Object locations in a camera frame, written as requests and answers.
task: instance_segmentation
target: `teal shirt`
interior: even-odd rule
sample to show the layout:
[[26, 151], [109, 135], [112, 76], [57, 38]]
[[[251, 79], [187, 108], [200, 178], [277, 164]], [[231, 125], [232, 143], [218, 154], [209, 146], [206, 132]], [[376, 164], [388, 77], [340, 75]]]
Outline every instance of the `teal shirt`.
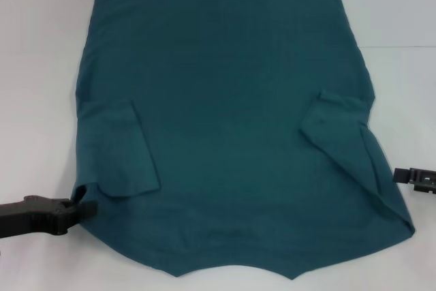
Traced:
[[147, 266], [294, 278], [414, 233], [341, 0], [95, 0], [76, 97], [83, 225]]

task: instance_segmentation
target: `teal fabric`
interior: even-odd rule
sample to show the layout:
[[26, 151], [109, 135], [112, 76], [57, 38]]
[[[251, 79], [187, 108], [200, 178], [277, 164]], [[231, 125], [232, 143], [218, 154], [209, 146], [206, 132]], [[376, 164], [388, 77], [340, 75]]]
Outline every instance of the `teal fabric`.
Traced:
[[83, 225], [145, 265], [294, 278], [414, 233], [341, 0], [95, 0], [76, 97]]

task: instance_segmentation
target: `white background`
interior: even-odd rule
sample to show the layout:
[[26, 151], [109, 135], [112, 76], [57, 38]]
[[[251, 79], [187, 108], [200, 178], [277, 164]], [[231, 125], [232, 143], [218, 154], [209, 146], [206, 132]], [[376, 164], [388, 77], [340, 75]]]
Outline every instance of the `white background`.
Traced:
[[[343, 0], [377, 100], [371, 128], [391, 166], [436, 170], [436, 0]], [[69, 197], [74, 84], [93, 0], [0, 0], [0, 203]], [[401, 191], [417, 228], [376, 254], [294, 281], [242, 266], [175, 278], [111, 250], [80, 226], [0, 240], [0, 290], [436, 289], [436, 196]]]

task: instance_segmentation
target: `cotton garment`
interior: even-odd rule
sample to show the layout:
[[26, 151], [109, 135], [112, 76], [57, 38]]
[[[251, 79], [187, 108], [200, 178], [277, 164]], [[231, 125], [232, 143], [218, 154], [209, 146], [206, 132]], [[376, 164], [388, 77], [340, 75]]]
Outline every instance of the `cotton garment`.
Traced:
[[83, 225], [147, 266], [292, 279], [414, 233], [341, 0], [95, 0], [76, 97]]

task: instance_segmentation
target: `black clamp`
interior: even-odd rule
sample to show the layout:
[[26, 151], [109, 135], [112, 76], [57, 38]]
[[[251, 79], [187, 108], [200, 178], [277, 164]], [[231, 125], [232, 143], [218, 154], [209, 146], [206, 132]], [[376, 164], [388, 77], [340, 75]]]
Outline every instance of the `black clamp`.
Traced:
[[414, 185], [415, 191], [432, 192], [436, 194], [436, 172], [432, 170], [419, 170], [417, 168], [405, 170], [395, 168], [394, 182], [410, 183]]
[[24, 201], [0, 205], [0, 238], [45, 232], [66, 234], [68, 228], [97, 214], [95, 201], [27, 196]]

